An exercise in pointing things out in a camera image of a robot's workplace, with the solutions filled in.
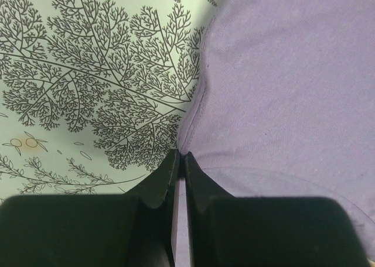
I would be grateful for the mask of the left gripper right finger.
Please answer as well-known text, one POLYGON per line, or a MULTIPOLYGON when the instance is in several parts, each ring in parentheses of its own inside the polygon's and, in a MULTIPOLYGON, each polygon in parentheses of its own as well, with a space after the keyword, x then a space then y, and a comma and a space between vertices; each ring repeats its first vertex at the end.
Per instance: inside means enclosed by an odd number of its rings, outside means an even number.
POLYGON ((192 266, 369 266, 348 215, 324 197, 234 197, 184 157, 192 266))

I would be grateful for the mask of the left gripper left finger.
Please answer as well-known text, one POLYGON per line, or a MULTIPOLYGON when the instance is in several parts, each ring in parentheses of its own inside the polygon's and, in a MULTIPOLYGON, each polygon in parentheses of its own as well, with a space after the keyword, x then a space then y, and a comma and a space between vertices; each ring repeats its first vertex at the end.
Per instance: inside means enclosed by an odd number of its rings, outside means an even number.
POLYGON ((180 153, 123 194, 14 196, 2 266, 174 266, 180 153))

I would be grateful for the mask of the purple t shirt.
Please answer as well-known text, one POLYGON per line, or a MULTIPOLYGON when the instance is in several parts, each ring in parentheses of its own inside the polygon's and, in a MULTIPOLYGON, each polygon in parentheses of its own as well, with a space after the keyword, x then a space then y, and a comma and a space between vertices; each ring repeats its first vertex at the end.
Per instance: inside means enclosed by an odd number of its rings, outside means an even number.
POLYGON ((374 0, 225 0, 181 153, 238 196, 324 196, 374 259, 374 0))

